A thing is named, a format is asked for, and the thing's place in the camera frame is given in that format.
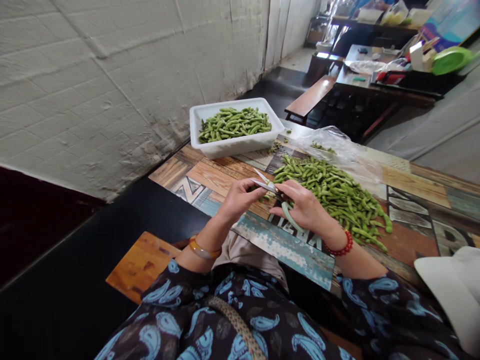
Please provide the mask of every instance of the person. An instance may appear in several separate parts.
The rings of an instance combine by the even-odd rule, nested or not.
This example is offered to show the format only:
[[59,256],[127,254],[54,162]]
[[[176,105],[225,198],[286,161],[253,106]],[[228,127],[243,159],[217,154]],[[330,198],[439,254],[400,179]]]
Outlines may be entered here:
[[[248,192],[253,185],[251,179],[232,184],[216,215],[171,260],[96,359],[352,359],[290,300],[278,262],[231,235],[266,194]],[[276,186],[294,201],[297,224],[337,254],[342,300],[365,359],[466,357],[429,301],[352,242],[309,190],[293,180]],[[284,215],[280,207],[270,213]]]

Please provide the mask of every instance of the strap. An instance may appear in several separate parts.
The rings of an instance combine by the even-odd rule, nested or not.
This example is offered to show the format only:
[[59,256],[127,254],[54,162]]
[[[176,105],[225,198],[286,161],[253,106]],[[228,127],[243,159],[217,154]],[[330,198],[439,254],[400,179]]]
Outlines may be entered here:
[[258,342],[239,313],[227,302],[216,296],[209,296],[205,305],[218,310],[231,323],[235,331],[241,336],[253,360],[267,360]]

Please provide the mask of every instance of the bag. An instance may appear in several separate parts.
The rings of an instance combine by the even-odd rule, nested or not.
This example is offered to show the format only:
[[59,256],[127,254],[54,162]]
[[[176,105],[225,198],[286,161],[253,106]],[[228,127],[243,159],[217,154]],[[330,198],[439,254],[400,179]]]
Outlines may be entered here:
[[[357,183],[367,189],[375,188],[382,182],[383,171],[379,163],[368,158],[365,148],[341,132],[336,126],[327,126],[291,141],[305,153],[336,166],[350,174]],[[312,147],[312,143],[325,149],[331,148],[336,154]]]

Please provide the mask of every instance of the wooden bench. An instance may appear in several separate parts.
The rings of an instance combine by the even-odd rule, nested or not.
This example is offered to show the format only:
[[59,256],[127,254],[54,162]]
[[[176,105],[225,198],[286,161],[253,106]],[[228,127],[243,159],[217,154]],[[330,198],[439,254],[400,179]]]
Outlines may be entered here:
[[302,119],[302,125],[306,125],[309,113],[329,93],[329,91],[332,90],[334,84],[334,77],[324,75],[307,91],[300,95],[300,97],[287,106],[285,109],[285,112],[287,113],[286,120],[291,120],[291,116],[294,115]]

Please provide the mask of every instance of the wooden table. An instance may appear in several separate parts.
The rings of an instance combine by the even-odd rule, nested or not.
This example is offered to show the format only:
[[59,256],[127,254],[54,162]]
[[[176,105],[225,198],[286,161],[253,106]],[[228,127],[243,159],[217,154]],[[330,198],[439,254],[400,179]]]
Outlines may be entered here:
[[[359,53],[360,48],[367,49],[368,53]],[[381,47],[352,45],[345,58],[345,62],[371,60],[374,54],[379,54],[380,57],[378,58],[378,61],[386,64],[395,60],[394,55],[384,53]],[[351,71],[346,64],[343,64],[338,77],[336,78],[334,89],[350,94],[360,94],[369,98],[385,99],[393,103],[411,105],[419,108],[428,108],[436,101],[434,97],[372,85],[370,84],[371,78],[371,75],[358,74]]]
[[340,33],[343,27],[347,26],[349,28],[355,27],[357,29],[371,29],[377,32],[395,32],[396,34],[402,35],[416,35],[420,27],[415,25],[407,26],[390,26],[390,25],[380,25],[376,23],[369,22],[359,22],[357,18],[349,18],[348,16],[333,16],[331,18],[332,25],[338,25],[338,33]]
[[[305,156],[292,140],[312,130],[287,121],[284,125],[292,133],[285,131],[278,136],[281,148],[276,154],[261,150],[209,160],[186,145],[149,178],[213,216],[232,181],[258,177],[253,167],[273,179],[281,154]],[[283,142],[285,137],[290,138],[289,143]],[[393,233],[382,238],[388,255],[374,246],[367,245],[366,249],[407,282],[426,291],[413,268],[415,259],[450,256],[465,245],[480,247],[480,186],[371,148],[360,148],[368,158],[379,162],[382,182],[367,189],[393,221]],[[323,249],[321,240],[310,232],[299,234],[282,218],[270,215],[273,205],[273,200],[254,203],[233,230],[319,286],[340,295],[334,276],[338,271],[335,259]]]
[[[365,48],[368,52],[366,54],[360,54],[358,51],[359,48]],[[368,137],[386,121],[388,116],[398,111],[401,106],[408,105],[418,108],[430,108],[436,101],[436,98],[433,96],[419,95],[406,90],[394,90],[372,85],[372,75],[353,72],[347,66],[348,62],[371,60],[374,54],[379,54],[378,61],[386,64],[395,60],[394,55],[384,53],[381,47],[352,45],[332,89],[332,93],[338,90],[373,100],[387,101],[389,103],[389,106],[383,113],[375,119],[370,127],[362,134],[362,142],[367,140]],[[345,106],[343,111],[346,111],[348,108],[348,106]]]

